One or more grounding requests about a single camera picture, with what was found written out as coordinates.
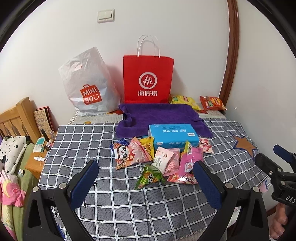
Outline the person's right hand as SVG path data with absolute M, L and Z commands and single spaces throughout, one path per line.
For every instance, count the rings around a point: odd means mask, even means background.
M 278 240 L 285 231 L 283 227 L 288 222 L 287 206 L 278 203 L 276 206 L 276 214 L 273 217 L 271 225 L 269 227 L 269 236 L 273 240 Z

